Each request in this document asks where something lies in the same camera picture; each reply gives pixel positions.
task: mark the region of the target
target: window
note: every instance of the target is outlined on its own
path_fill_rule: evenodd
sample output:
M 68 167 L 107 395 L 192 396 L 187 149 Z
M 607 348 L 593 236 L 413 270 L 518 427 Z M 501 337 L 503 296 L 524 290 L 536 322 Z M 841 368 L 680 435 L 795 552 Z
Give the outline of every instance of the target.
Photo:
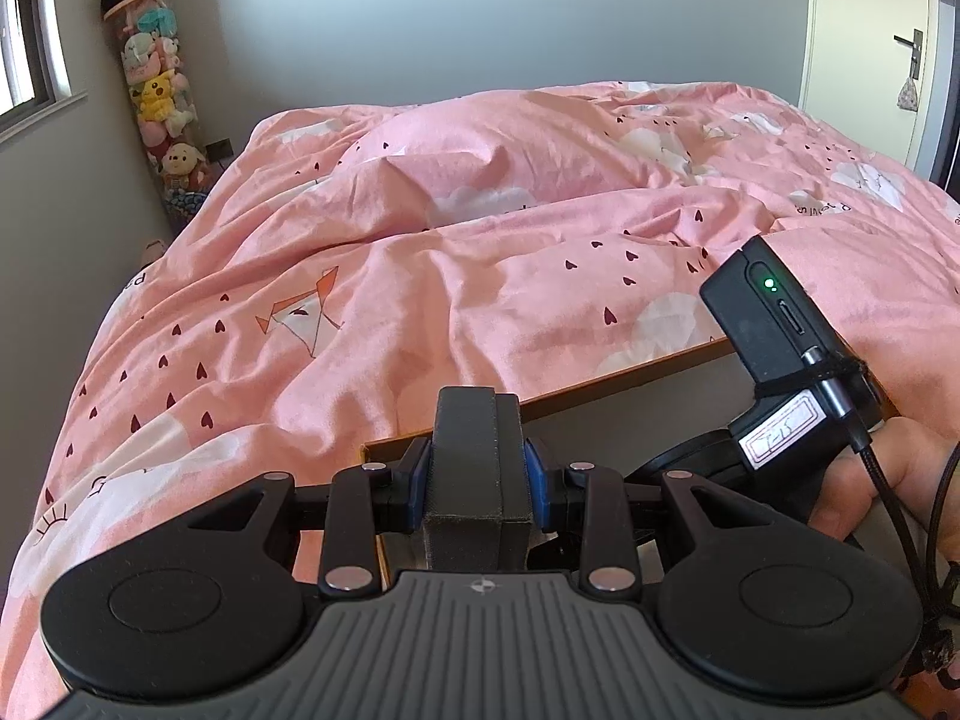
M 37 0 L 0 0 L 0 132 L 51 100 Z

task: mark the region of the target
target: gray ribbed panel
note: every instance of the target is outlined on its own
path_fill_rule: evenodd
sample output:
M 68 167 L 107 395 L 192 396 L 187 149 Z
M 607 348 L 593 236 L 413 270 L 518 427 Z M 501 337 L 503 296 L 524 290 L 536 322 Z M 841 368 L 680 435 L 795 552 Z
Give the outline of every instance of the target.
M 333 605 L 282 668 L 190 707 L 75 694 L 50 720 L 905 720 L 889 694 L 826 709 L 753 704 L 675 664 L 643 616 L 563 576 L 405 573 L 381 598 Z

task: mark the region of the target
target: pink bedding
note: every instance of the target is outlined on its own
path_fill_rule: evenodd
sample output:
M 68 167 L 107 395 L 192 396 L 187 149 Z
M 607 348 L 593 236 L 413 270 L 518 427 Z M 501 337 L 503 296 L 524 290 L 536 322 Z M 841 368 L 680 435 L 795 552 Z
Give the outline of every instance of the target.
M 697 290 L 755 233 L 906 415 L 960 436 L 958 214 L 733 84 L 268 119 L 90 350 L 13 568 L 0 714 L 64 693 L 37 610 L 67 568 L 267 469 L 328 481 L 444 385 L 529 398 L 704 343 Z

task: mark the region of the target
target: white door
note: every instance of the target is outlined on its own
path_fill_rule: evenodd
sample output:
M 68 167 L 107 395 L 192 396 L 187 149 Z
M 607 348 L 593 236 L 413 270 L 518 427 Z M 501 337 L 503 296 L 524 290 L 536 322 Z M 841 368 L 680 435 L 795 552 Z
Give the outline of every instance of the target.
M 805 84 L 800 107 L 872 151 L 910 165 L 925 120 L 928 45 L 935 45 L 930 0 L 812 0 Z M 910 73 L 911 50 L 894 35 L 913 40 L 923 31 L 920 112 L 896 107 Z

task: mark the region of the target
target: open box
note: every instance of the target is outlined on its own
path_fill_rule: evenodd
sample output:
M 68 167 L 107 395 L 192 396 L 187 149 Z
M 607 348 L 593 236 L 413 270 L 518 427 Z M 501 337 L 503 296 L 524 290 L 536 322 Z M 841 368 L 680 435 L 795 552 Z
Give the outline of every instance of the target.
M 896 408 L 877 385 L 885 419 Z M 562 464 L 590 461 L 624 476 L 687 439 L 727 427 L 754 402 L 754 380 L 726 338 L 626 368 L 520 404 L 523 435 L 537 439 Z M 398 461 L 424 430 L 365 445 L 363 463 Z M 872 517 L 886 542 L 883 517 Z M 381 541 L 385 576 L 422 567 L 416 538 L 385 535 Z M 898 562 L 896 549 L 891 552 Z

